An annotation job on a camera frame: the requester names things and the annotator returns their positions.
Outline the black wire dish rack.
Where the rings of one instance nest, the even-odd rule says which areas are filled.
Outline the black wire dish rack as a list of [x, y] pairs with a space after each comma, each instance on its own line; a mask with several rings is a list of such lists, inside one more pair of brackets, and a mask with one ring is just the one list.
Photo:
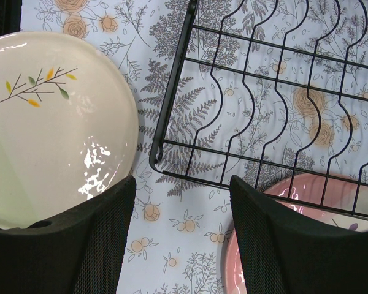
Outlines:
[[169, 1], [183, 20], [150, 151], [179, 196], [238, 176], [368, 188], [368, 1]]

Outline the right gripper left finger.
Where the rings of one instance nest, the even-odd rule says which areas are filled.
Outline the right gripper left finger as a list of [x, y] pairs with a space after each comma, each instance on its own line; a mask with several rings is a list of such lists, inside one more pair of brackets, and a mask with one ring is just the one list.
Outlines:
[[0, 293], [115, 293], [135, 196], [127, 176], [28, 228], [0, 230]]

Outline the cream green plate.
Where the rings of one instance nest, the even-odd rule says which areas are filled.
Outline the cream green plate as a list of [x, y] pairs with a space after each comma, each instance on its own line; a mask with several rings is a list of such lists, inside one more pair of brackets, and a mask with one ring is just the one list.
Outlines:
[[0, 228], [25, 228], [125, 178], [138, 141], [131, 90], [84, 40], [0, 37]]

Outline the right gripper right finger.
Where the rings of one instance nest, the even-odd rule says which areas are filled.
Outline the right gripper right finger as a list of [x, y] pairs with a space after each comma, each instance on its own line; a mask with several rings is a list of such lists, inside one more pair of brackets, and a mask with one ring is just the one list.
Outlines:
[[368, 293], [368, 231], [301, 215], [238, 176], [229, 191], [248, 293]]

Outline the pink cream plate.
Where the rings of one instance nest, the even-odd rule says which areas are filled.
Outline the pink cream plate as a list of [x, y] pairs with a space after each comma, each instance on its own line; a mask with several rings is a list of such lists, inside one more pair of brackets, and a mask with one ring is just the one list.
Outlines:
[[[368, 188], [341, 180], [301, 174], [280, 181], [262, 193], [316, 221], [354, 232], [368, 231], [368, 225], [332, 212], [334, 208], [356, 208], [368, 214]], [[226, 253], [225, 283], [228, 293], [248, 293], [235, 229]]]

